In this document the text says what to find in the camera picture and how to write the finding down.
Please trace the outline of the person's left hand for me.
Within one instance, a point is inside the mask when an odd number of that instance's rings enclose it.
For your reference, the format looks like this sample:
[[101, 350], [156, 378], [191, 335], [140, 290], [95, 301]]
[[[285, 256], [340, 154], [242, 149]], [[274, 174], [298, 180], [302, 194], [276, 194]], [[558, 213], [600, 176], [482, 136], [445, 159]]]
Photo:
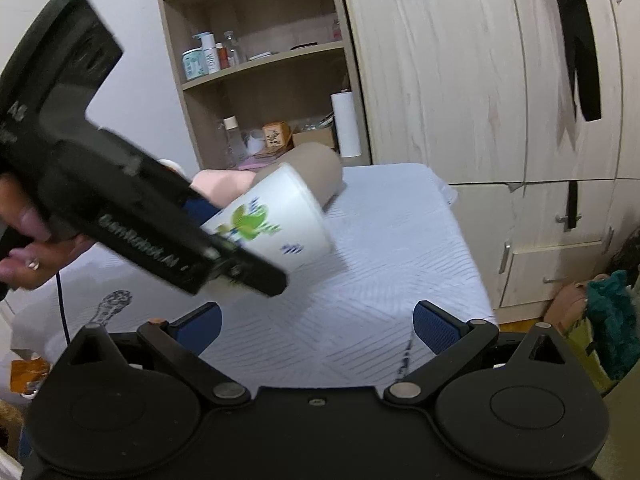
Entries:
[[54, 242], [32, 201], [8, 174], [1, 176], [1, 219], [32, 238], [26, 247], [12, 249], [1, 259], [1, 281], [12, 289], [38, 288], [94, 245], [85, 235]]

